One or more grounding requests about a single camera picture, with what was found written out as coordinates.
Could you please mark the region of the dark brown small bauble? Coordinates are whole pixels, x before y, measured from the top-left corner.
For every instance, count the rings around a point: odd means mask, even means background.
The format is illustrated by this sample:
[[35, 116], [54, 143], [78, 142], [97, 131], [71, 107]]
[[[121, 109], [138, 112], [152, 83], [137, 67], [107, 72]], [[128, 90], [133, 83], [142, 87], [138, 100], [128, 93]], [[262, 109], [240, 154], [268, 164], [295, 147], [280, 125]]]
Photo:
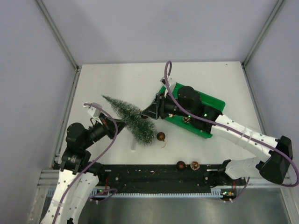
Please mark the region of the dark brown small bauble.
[[144, 114], [142, 113], [142, 110], [140, 110], [140, 116], [141, 116], [142, 119], [147, 119], [147, 118], [148, 118], [146, 115], [144, 115]]

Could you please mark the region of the small green christmas tree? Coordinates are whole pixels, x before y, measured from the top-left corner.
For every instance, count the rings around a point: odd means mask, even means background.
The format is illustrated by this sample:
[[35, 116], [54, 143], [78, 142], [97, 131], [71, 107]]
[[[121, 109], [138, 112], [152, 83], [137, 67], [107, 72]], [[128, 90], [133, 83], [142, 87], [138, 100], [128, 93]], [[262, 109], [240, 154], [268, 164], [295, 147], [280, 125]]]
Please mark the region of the small green christmas tree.
[[138, 144], [150, 145], [154, 141], [157, 133], [155, 123], [150, 119], [143, 119], [137, 106], [110, 96], [102, 95], [102, 97], [111, 105], [116, 115], [126, 123], [127, 129]]

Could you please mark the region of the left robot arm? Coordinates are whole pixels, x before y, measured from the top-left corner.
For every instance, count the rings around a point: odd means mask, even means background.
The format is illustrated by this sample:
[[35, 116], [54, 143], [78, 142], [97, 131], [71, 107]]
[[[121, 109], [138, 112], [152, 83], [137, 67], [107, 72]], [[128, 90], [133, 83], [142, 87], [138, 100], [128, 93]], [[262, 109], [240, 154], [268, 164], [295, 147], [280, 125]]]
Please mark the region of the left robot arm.
[[61, 158], [57, 186], [42, 224], [76, 224], [91, 191], [105, 182], [104, 166], [90, 161], [88, 148], [105, 136], [113, 139], [126, 124], [101, 112], [94, 120], [88, 128], [81, 123], [67, 128], [67, 147]]

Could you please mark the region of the pine cone pair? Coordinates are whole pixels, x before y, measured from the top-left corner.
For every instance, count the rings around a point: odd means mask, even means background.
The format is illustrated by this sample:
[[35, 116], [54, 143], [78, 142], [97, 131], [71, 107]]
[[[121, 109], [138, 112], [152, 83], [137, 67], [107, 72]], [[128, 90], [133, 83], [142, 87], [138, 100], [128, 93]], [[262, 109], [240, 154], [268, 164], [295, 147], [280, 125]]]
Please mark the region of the pine cone pair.
[[190, 168], [193, 170], [193, 171], [196, 171], [200, 168], [200, 165], [197, 161], [192, 161], [191, 164], [190, 164]]

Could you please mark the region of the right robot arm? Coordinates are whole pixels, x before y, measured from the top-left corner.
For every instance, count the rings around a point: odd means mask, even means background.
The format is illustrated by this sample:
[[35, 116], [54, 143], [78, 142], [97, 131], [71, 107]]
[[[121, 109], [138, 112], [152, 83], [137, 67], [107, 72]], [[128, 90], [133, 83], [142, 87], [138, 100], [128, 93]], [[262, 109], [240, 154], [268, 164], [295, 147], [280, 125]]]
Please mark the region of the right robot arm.
[[254, 155], [243, 160], [225, 160], [218, 179], [228, 185], [241, 177], [263, 177], [281, 185], [293, 159], [292, 141], [257, 133], [223, 114], [225, 102], [190, 86], [177, 84], [173, 90], [176, 105], [166, 88], [161, 88], [153, 102], [141, 112], [142, 117], [166, 119], [203, 138], [220, 136]]

